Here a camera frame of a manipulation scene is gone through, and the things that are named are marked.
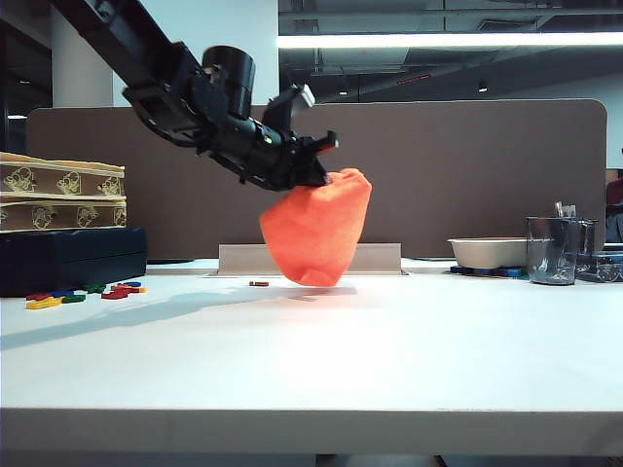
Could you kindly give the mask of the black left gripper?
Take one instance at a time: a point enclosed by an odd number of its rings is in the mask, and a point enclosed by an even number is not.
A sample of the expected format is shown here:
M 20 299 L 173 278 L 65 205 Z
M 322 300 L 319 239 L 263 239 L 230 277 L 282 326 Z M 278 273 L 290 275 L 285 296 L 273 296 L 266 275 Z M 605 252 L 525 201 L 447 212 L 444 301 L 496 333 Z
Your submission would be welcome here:
M 315 139 L 293 131 L 276 131 L 254 123 L 251 148 L 234 165 L 239 181 L 265 190 L 291 190 L 297 186 L 322 187 L 332 177 L 318 156 L 339 146 L 333 130 Z

